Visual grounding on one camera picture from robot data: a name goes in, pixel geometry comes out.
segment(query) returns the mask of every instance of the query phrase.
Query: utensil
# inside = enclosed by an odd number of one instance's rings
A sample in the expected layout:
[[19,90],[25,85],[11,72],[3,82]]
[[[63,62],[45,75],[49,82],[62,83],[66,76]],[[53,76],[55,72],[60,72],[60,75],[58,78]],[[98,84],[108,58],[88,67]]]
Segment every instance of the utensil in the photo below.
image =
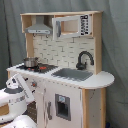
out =
[[24,58],[24,66],[26,66],[26,67],[38,66],[38,57],[27,57],[27,58]]

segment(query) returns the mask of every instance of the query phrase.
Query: burner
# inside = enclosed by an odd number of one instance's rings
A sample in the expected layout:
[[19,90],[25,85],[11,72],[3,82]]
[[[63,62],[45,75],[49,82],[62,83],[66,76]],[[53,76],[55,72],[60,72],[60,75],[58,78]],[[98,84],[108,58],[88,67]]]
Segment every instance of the burner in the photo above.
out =
[[25,67],[24,65],[19,66],[17,68],[21,70],[28,70],[31,72],[46,73],[54,68],[57,68],[57,66],[39,63],[38,66],[32,68]]

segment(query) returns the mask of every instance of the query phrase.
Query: door handle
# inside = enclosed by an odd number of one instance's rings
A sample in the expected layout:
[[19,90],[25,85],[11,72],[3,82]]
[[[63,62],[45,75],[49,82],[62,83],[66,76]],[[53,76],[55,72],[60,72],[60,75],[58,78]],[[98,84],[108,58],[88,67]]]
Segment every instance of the door handle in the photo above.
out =
[[57,25],[57,28],[58,28],[57,37],[60,37],[60,35],[61,35],[61,22],[56,21],[56,25]]
[[52,116],[50,115],[50,107],[51,107],[51,102],[48,102],[47,113],[48,113],[49,120],[52,119]]

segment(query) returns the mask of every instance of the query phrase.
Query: toy kitchen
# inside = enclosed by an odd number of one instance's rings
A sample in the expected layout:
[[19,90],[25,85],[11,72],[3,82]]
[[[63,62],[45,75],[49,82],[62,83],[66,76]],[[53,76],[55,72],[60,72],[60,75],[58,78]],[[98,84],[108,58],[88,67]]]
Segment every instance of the toy kitchen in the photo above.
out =
[[102,12],[21,14],[27,57],[8,68],[33,92],[38,128],[105,128],[106,91],[114,76],[102,71]]

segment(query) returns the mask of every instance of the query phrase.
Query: white cabinet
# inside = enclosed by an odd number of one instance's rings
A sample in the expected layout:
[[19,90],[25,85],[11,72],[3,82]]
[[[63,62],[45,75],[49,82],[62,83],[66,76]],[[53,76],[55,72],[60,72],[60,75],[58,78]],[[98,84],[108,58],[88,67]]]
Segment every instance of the white cabinet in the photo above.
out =
[[90,35],[92,16],[75,15],[52,18],[53,40]]
[[47,128],[83,128],[81,89],[46,81]]

